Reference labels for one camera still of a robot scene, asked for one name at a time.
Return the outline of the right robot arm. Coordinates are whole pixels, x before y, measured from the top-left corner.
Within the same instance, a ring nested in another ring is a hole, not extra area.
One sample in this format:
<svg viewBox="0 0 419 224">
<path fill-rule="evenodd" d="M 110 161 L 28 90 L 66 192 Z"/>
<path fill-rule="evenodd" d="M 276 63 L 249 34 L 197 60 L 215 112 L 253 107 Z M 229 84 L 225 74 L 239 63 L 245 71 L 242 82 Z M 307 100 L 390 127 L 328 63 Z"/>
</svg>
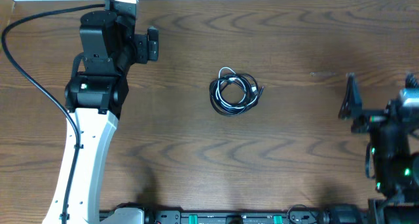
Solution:
<svg viewBox="0 0 419 224">
<path fill-rule="evenodd" d="M 364 109 L 355 75 L 348 75 L 340 119 L 353 121 L 353 134 L 368 134 L 365 175 L 376 183 L 384 199 L 370 199 L 363 211 L 337 204 L 319 212 L 318 223 L 417 223 L 418 153 L 410 151 L 409 137 L 417 138 L 418 80 L 409 73 L 405 87 L 384 109 Z"/>
</svg>

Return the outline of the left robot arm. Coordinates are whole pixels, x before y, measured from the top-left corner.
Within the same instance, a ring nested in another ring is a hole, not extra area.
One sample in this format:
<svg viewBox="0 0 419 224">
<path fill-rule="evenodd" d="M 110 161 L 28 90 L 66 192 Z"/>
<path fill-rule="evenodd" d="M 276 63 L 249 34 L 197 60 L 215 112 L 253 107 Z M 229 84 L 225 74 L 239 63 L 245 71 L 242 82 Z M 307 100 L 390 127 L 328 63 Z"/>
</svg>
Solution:
<svg viewBox="0 0 419 224">
<path fill-rule="evenodd" d="M 158 32 L 134 33 L 132 8 L 82 16 L 83 52 L 73 60 L 65 88 L 69 113 L 58 183 L 44 223 L 154 223 L 155 213 L 132 203 L 100 217 L 100 192 L 109 146 L 128 94 L 131 65 L 158 58 Z"/>
</svg>

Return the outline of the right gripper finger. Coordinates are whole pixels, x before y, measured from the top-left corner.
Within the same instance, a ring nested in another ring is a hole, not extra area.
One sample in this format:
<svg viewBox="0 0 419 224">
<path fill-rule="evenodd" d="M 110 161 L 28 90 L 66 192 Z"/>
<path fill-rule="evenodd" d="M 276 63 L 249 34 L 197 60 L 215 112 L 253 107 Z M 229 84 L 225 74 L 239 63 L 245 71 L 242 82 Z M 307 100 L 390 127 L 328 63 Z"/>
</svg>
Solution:
<svg viewBox="0 0 419 224">
<path fill-rule="evenodd" d="M 338 112 L 339 119 L 354 119 L 360 116 L 362 112 L 362 99 L 357 87 L 357 81 L 354 73 L 347 74 L 348 81 L 346 85 L 345 97 Z"/>
<path fill-rule="evenodd" d="M 419 88 L 418 79 L 413 73 L 408 73 L 405 78 L 405 88 Z"/>
</svg>

